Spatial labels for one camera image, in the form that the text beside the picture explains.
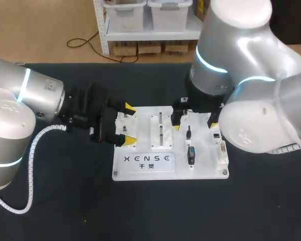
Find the black mat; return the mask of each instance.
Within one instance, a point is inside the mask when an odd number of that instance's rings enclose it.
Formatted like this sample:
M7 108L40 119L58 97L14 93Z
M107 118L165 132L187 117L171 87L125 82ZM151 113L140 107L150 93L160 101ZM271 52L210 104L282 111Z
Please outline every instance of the black mat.
M134 106L150 106L185 95L190 64L27 67L66 88L96 81ZM51 132L35 156L33 207L18 216L0 206L0 240L301 240L301 151L257 155L228 145L228 154L227 180L114 182L112 146L91 143L82 130ZM14 208L27 203L27 165L24 159L0 191Z

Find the storage box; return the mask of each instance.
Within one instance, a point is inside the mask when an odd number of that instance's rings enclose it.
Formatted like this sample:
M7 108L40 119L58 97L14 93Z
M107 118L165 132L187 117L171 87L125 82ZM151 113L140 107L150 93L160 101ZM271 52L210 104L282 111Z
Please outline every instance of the storage box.
M207 9L209 9L209 6L210 6L210 0L198 0L197 1L195 15L200 20L202 20L202 22L205 19L205 15L206 15Z
M135 4L114 4L105 2L107 15L116 32L137 32L143 30L143 13L146 0L136 0Z
M193 0L148 0L155 31L184 31Z

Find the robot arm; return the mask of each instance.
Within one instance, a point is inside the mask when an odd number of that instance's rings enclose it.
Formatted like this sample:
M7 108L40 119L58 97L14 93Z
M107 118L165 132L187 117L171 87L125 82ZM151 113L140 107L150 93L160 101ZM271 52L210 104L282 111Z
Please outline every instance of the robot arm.
M93 84L86 90L64 90L62 81L0 60L0 190L12 181L29 146L36 119L46 122L59 117L67 126L90 129L94 142L117 146L136 139L103 131L105 107L133 115L126 102L109 98L107 90Z
M253 153L301 148L301 56L271 32L271 12L270 0L212 0L186 80L191 107L223 102L224 137Z

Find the black connector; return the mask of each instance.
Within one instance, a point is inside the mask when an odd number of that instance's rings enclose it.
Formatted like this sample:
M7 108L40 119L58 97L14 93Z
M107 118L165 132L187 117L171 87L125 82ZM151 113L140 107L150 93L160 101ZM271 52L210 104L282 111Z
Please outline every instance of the black connector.
M192 136L191 126L189 126L189 129L186 132L186 140L190 140L191 136Z
M195 164L195 148L189 147L187 151L187 160L189 162L189 165Z

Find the white test board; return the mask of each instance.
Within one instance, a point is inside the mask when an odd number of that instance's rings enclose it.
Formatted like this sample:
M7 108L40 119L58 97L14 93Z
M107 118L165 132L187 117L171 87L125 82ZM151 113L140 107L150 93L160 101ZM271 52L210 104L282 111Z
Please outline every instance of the white test board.
M221 139L218 125L208 128L209 113L188 111L182 117L177 132L171 123L171 106L135 109L135 115L125 117L123 113L118 113L116 119L116 134L134 137L137 141L129 146L115 147L112 172L114 181L228 178L226 145ZM163 127L162 146L160 126ZM188 126L192 132L190 141L186 140ZM218 134L219 137L215 138L213 134ZM188 163L188 145L195 148L194 165Z

